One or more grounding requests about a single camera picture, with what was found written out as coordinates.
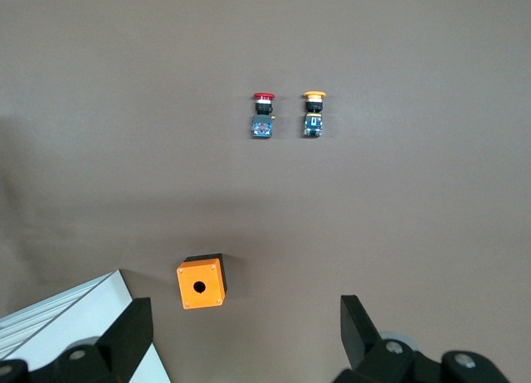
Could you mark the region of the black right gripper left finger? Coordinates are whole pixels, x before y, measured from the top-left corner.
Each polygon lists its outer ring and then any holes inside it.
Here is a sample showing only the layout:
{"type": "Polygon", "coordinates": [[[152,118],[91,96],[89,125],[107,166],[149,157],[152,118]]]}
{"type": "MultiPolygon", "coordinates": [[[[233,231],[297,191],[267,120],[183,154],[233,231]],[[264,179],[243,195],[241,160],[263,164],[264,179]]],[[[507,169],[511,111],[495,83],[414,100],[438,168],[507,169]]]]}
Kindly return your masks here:
{"type": "Polygon", "coordinates": [[[1,362],[2,382],[128,382],[153,341],[152,305],[136,298],[92,345],[62,352],[37,370],[22,359],[1,362]]]}

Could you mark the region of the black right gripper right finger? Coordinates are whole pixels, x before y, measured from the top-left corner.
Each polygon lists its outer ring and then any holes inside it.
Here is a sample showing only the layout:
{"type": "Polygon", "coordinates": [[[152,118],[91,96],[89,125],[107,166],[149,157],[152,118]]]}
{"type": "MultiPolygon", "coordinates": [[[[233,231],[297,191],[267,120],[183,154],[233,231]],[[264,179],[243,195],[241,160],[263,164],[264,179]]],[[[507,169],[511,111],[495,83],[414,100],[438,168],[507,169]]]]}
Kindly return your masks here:
{"type": "Polygon", "coordinates": [[[448,351],[436,362],[404,341],[384,339],[356,295],[340,299],[341,340],[350,367],[336,382],[508,383],[505,374],[481,354],[448,351]]]}

